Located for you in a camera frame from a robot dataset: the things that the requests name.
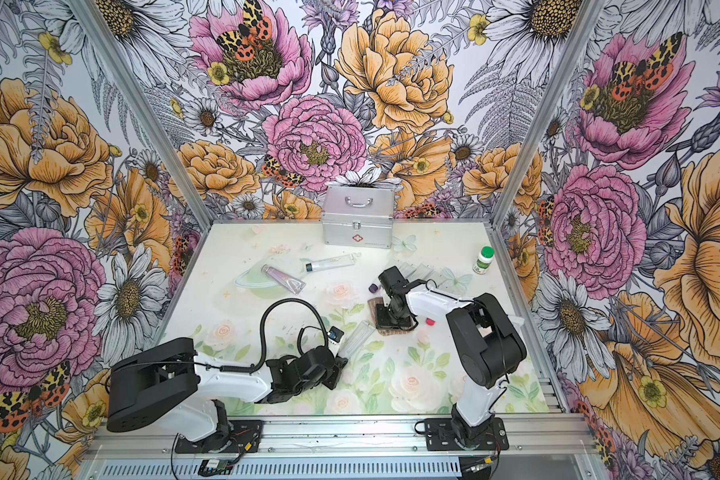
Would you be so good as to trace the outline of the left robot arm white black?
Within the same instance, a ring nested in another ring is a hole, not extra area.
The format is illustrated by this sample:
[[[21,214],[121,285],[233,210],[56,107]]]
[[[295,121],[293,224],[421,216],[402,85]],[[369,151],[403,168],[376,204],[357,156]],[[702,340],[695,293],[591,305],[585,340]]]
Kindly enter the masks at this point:
[[[350,355],[316,346],[298,356],[266,360],[255,372],[205,355],[179,337],[112,367],[106,429],[150,428],[208,449],[232,437],[224,398],[279,404],[323,385],[336,387]]]

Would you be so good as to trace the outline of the white tube teal cap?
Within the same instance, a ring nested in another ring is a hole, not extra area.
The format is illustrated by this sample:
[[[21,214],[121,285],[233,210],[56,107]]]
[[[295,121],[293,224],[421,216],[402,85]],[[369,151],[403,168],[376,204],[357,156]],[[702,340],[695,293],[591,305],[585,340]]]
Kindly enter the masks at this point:
[[[344,254],[336,257],[325,258],[321,260],[310,260],[305,263],[305,270],[308,273],[322,272],[338,268],[346,268],[354,266],[360,254]]]

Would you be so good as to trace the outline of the brown striped towel cloth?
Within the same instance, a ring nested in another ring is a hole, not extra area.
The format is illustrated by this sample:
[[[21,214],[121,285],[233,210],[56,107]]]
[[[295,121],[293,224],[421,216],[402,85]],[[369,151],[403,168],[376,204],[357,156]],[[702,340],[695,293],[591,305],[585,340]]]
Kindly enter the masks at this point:
[[[375,297],[368,301],[372,322],[380,335],[390,336],[405,334],[415,330],[419,322],[415,317],[394,316],[390,308],[384,304],[382,297]]]

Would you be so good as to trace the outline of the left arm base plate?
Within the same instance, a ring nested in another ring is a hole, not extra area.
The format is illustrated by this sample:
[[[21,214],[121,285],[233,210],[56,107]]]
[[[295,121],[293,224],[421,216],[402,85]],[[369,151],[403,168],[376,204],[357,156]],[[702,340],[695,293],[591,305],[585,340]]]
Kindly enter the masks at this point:
[[[239,454],[256,453],[263,429],[262,420],[227,421],[210,436],[197,441],[189,441],[180,436],[173,452],[176,454]]]

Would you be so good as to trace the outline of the white tube black cap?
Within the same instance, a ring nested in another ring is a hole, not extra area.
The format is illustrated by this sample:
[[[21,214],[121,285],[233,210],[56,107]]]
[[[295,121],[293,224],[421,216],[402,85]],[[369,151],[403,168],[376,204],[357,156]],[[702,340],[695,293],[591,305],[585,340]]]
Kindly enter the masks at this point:
[[[400,270],[400,273],[406,278],[406,279],[416,279],[417,274],[416,270],[418,269],[419,265],[409,262],[402,262],[397,265],[398,269]]]

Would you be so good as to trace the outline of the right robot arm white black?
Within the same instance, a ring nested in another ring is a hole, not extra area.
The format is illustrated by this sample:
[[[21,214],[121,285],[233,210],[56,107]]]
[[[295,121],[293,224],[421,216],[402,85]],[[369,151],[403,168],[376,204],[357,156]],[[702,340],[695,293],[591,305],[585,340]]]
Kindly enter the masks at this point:
[[[527,357],[526,345],[496,297],[484,293],[459,299],[423,279],[408,280],[396,267],[378,277],[386,298],[373,307],[380,331],[407,332],[419,319],[445,323],[467,375],[448,424],[424,422],[427,449],[494,450],[509,448],[495,404],[509,386],[509,375]]]

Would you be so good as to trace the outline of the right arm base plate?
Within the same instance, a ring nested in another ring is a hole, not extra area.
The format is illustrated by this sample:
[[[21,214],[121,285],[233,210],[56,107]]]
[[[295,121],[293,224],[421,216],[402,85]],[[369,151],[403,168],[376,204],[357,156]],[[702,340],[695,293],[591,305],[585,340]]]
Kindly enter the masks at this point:
[[[492,415],[478,426],[459,418],[426,418],[423,423],[428,451],[505,451],[509,441],[504,422]]]

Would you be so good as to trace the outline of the white tube dark blue cap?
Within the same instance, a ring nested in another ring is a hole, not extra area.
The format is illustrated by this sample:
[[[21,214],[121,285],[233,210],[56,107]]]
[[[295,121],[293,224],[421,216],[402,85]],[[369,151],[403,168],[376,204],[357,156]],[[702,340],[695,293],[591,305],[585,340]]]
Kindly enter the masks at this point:
[[[445,292],[449,292],[449,281],[439,271],[433,271],[427,277],[427,284],[435,289],[439,289]]]

